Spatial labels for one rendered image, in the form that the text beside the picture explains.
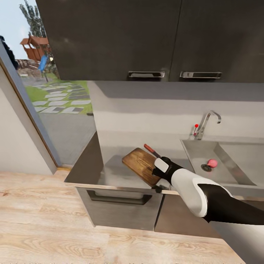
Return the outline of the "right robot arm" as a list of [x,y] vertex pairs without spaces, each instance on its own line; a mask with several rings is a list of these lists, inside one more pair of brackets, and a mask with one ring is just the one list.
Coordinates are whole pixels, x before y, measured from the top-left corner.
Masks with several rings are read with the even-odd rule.
[[246,264],[264,264],[264,211],[168,158],[157,158],[155,166],[153,175],[166,179],[192,214],[205,219]]

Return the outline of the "cutting board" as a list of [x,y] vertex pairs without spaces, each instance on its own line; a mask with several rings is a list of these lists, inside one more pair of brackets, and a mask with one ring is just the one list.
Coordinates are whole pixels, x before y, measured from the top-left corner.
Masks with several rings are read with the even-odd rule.
[[122,158],[124,164],[130,167],[135,173],[151,185],[155,185],[160,179],[160,177],[153,175],[153,171],[156,168],[156,160],[156,157],[141,148],[136,148]]

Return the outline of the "parer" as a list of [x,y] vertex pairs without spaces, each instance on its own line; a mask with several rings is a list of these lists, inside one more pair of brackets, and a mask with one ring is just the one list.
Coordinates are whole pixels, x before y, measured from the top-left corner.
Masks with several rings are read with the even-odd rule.
[[158,156],[158,158],[162,158],[160,155],[158,155],[155,150],[153,150],[150,146],[148,146],[147,144],[144,144],[144,146],[149,150],[151,151],[152,153],[154,153],[156,156]]

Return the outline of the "vidalia onion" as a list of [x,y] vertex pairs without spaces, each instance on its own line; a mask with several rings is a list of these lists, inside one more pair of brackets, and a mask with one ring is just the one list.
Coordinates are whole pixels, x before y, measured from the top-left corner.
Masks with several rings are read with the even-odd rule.
[[217,161],[215,159],[210,159],[207,165],[209,165],[211,168],[215,168],[217,167]]

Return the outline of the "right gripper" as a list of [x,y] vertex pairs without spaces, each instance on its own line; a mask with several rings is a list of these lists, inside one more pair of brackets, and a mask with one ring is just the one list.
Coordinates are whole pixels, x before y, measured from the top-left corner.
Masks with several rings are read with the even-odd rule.
[[165,179],[165,178],[160,174],[160,171],[159,171],[157,168],[154,169],[154,171],[153,171],[153,175],[154,175],[154,176],[158,176],[158,177],[160,177],[160,178],[162,178],[162,179]]

